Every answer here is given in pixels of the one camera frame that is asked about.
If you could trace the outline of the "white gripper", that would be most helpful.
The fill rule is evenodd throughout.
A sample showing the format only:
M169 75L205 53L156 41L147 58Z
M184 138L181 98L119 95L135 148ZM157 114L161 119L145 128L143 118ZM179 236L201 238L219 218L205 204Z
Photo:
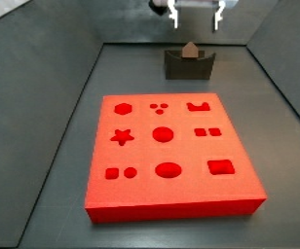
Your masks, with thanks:
M151 11L161 16L169 12L169 19L173 21L173 28L177 28L179 7L185 8L215 8L213 12L213 31L219 29L219 22L223 20L224 7L232 8L239 0L147 0Z

